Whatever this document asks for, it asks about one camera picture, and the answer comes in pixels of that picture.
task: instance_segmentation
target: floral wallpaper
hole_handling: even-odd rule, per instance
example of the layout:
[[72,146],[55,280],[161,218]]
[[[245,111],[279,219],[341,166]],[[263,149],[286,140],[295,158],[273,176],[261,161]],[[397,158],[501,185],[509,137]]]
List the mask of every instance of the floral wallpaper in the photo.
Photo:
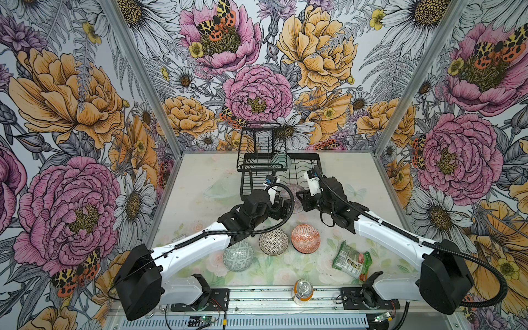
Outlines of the floral wallpaper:
[[[98,1],[88,21],[113,40]],[[237,149],[253,122],[284,127],[289,149],[359,150],[374,148],[450,0],[117,3],[182,149]]]
[[[412,118],[410,139],[395,134],[381,153],[416,233],[452,240],[508,282],[500,304],[464,309],[473,330],[528,328],[527,9],[469,2],[400,123]],[[493,297],[496,279],[468,266],[467,299]]]
[[102,329],[108,289],[146,242],[174,166],[94,10],[89,0],[0,1],[5,329]]

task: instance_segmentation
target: black and white patterned bowl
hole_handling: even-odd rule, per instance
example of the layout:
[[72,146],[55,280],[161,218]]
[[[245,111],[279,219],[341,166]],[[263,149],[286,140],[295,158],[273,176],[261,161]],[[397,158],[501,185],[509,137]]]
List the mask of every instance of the black and white patterned bowl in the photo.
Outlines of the black and white patterned bowl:
[[270,256],[278,256],[288,248],[288,235],[282,229],[275,229],[259,237],[260,249]]

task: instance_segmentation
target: gray patterned bowl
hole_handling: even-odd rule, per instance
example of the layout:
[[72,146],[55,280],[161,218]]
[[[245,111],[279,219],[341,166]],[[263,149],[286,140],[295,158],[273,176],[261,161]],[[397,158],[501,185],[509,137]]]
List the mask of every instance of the gray patterned bowl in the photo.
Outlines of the gray patterned bowl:
[[259,237],[260,249],[269,256],[283,253],[288,248],[288,244],[288,235],[282,229],[275,229]]
[[244,241],[238,242],[224,251],[224,265],[234,272],[245,271],[253,263],[253,255],[251,245]]

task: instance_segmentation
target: ceramic bowl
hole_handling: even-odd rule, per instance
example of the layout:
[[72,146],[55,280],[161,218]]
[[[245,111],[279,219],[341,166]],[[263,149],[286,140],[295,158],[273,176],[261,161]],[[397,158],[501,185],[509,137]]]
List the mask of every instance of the ceramic bowl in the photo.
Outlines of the ceramic bowl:
[[291,243],[302,253],[314,253],[321,244],[319,232],[309,224],[298,225],[291,232]]
[[278,256],[288,248],[288,235],[282,229],[275,229],[260,235],[259,246],[269,256]]
[[[300,199],[297,197],[296,193],[298,191],[303,191],[305,190],[303,187],[301,187],[300,185],[298,184],[289,184],[287,185],[288,189],[291,190],[291,192],[294,194],[294,214],[295,213],[299,213],[300,211],[303,210],[303,204],[300,202]],[[283,200],[288,200],[290,199],[290,194],[288,194],[288,192],[286,190],[281,190],[280,191],[280,196],[282,197]]]
[[253,263],[253,255],[251,245],[244,241],[238,242],[224,251],[224,265],[234,272],[245,271]]

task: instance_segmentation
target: flower bud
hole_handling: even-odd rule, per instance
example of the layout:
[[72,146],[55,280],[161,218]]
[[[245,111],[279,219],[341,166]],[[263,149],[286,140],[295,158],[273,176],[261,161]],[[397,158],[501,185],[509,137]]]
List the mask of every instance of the flower bud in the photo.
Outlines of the flower bud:
[[32,153],[48,152],[51,150],[50,144],[44,141],[44,137],[38,133],[26,133],[13,137]]
[[518,132],[517,129],[515,130],[516,134],[519,134],[521,129],[528,128],[528,107],[522,108],[521,111],[513,115],[511,125],[512,130],[515,128],[518,129]]

